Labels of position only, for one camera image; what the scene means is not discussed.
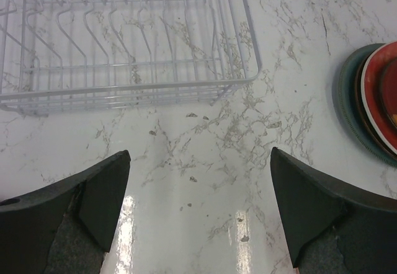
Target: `white marble surface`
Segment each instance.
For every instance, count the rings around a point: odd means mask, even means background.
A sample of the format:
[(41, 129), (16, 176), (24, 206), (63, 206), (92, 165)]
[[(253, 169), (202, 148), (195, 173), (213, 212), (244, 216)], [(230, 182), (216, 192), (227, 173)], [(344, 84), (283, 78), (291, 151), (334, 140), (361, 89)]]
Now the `white marble surface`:
[(249, 3), (264, 72), (213, 107), (0, 112), (0, 200), (127, 149), (130, 180), (102, 273), (284, 274), (294, 271), (270, 177), (273, 146), (397, 198), (397, 172), (350, 138), (331, 97), (353, 50), (397, 39), (397, 0)]

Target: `teal plate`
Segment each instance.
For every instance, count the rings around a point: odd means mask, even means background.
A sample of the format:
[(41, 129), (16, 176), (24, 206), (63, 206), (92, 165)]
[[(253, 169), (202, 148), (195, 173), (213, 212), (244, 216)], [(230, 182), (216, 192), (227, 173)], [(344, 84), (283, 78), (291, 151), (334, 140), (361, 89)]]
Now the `teal plate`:
[(354, 78), (360, 63), (382, 45), (382, 43), (374, 43), (373, 45), (363, 46), (351, 54), (343, 64), (337, 86), (339, 110), (358, 141), (384, 163), (397, 168), (397, 160), (385, 153), (367, 133), (365, 126), (362, 124), (354, 97)]

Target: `plate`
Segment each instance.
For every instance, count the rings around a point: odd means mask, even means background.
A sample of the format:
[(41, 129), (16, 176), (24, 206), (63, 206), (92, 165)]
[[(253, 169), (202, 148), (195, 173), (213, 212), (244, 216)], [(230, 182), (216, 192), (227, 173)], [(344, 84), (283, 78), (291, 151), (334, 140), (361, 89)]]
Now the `plate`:
[(385, 153), (367, 133), (356, 109), (354, 99), (354, 77), (357, 68), (366, 57), (382, 45), (381, 43), (376, 43), (364, 46), (351, 54), (345, 61), (338, 79), (337, 94), (339, 99), (337, 106), (350, 132), (357, 138), (360, 144), (384, 163), (397, 167), (397, 160)]
[(381, 46), (374, 51), (364, 65), (361, 78), (361, 94), (364, 109), (381, 140), (397, 154), (397, 132), (383, 111), (379, 84), (381, 72), (397, 57), (397, 42)]
[(394, 59), (383, 71), (380, 79), (380, 99), (386, 114), (397, 128), (397, 60)]
[(389, 156), (397, 159), (397, 155), (394, 154), (392, 150), (389, 149), (389, 147), (380, 139), (379, 135), (373, 128), (370, 120), (368, 119), (367, 113), (365, 112), (364, 105), (362, 104), (362, 97), (361, 97), (361, 77), (362, 77), (362, 71), (364, 69), (364, 65), (367, 62), (369, 56), (367, 56), (359, 65), (357, 68), (357, 71), (355, 73), (355, 78), (354, 78), (354, 97), (355, 97), (355, 107), (357, 108), (357, 111), (359, 113), (360, 119), (362, 124), (364, 125), (365, 129), (367, 130), (367, 133), (372, 137), (374, 142), (377, 143), (379, 147), (382, 148), (384, 152), (389, 154)]

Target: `marble countertop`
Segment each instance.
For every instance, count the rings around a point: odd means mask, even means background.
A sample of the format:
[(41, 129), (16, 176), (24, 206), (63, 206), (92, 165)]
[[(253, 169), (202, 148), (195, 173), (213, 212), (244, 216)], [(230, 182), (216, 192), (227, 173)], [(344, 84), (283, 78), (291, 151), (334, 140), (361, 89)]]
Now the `marble countertop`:
[(248, 1), (264, 70), (228, 100), (40, 118), (0, 112), (0, 200), (127, 149), (130, 180), (102, 273), (284, 274), (294, 270), (272, 147), (397, 198), (397, 171), (350, 137), (332, 100), (351, 52), (397, 40), (397, 0)]

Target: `dish rack frame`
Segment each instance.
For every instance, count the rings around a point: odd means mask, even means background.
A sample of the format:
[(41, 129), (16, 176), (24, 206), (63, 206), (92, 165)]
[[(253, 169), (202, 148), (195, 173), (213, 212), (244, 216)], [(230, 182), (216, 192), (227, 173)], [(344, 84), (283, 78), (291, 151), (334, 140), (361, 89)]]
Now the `dish rack frame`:
[(3, 110), (46, 115), (213, 104), (262, 69), (247, 0), (0, 0), (0, 5)]

